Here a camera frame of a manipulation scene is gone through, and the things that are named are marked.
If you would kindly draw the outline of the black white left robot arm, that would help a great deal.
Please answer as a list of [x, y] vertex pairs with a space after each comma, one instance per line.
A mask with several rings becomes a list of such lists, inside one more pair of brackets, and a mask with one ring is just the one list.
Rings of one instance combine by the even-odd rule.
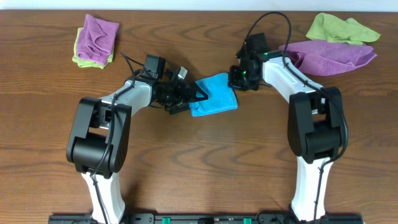
[[120, 223], [125, 214], [119, 171], [126, 159], [131, 118], [158, 103], [169, 114], [189, 110], [208, 99], [197, 83], [185, 81], [187, 69], [174, 68], [162, 57], [147, 55], [142, 68], [114, 93], [80, 100], [67, 144], [67, 160], [85, 179], [93, 211], [88, 223]]

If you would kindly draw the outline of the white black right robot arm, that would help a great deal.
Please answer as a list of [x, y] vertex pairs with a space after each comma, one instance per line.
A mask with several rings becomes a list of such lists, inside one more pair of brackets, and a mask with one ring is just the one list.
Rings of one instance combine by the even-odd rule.
[[258, 90], [264, 83], [288, 102], [287, 139], [297, 157], [297, 182], [290, 204], [298, 222], [325, 219], [328, 174], [346, 144], [346, 120], [341, 93], [307, 78], [283, 51], [271, 51], [263, 33], [246, 37], [230, 68], [228, 85], [235, 90]]

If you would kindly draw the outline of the crumpled purple cloth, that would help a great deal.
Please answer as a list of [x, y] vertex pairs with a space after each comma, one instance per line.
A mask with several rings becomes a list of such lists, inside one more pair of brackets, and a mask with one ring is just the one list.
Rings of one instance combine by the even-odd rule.
[[330, 43], [325, 40], [289, 44], [287, 55], [302, 73], [322, 77], [356, 70], [377, 56], [368, 45]]

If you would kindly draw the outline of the folded purple cloth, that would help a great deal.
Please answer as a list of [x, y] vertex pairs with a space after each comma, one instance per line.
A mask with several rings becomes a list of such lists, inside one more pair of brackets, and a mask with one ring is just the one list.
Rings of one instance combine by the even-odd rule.
[[119, 23], [85, 16], [83, 29], [78, 36], [76, 56], [105, 65], [114, 49]]

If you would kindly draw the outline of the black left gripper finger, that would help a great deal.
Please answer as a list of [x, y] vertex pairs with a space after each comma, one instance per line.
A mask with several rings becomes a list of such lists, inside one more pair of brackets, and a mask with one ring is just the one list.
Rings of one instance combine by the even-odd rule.
[[208, 94], [205, 93], [196, 82], [189, 84], [188, 96], [189, 103], [196, 103], [208, 99]]
[[187, 110], [190, 110], [189, 104], [174, 105], [169, 108], [169, 114], [177, 114]]

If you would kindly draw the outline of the crumpled green cloth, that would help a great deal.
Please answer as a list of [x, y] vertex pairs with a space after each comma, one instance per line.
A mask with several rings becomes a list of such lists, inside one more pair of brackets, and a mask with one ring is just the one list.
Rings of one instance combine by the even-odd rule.
[[319, 13], [315, 16], [306, 37], [310, 40], [325, 40], [330, 43], [364, 45], [380, 38], [380, 34], [353, 18], [342, 20], [334, 15]]

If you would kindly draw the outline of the blue microfibre cloth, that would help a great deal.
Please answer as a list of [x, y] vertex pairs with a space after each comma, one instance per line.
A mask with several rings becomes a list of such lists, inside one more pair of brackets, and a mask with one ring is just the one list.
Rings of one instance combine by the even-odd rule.
[[238, 108], [236, 95], [233, 89], [228, 86], [227, 73], [219, 73], [212, 77], [197, 80], [195, 83], [208, 95], [208, 99], [190, 103], [193, 117], [206, 116]]

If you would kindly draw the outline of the folded green cloth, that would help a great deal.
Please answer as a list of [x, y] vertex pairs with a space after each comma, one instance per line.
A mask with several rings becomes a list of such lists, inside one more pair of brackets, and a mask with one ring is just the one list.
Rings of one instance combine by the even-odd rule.
[[99, 64], [97, 62], [94, 62], [92, 60], [86, 60], [86, 59], [82, 59], [82, 58], [78, 57], [77, 53], [76, 53], [76, 50], [77, 50], [77, 45], [78, 45], [80, 32], [82, 30], [83, 30], [82, 27], [79, 27], [78, 30], [77, 30], [77, 35], [76, 35], [75, 43], [74, 43], [74, 46], [73, 46], [72, 61], [75, 62], [78, 65], [79, 68], [93, 67], [93, 68], [104, 69], [108, 65], [108, 63], [111, 63], [113, 61], [114, 51], [112, 51], [112, 53], [108, 56], [108, 59], [107, 59], [107, 61], [106, 61], [106, 63], [104, 65]]

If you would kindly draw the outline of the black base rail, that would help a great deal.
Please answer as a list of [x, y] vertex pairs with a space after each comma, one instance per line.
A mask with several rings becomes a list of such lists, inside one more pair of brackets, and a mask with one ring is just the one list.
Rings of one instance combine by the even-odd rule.
[[[100, 223], [91, 215], [51, 215], [49, 224]], [[315, 221], [299, 221], [291, 211], [282, 213], [259, 212], [257, 215], [156, 215], [153, 213], [124, 214], [122, 224], [363, 224], [361, 215], [324, 215]]]

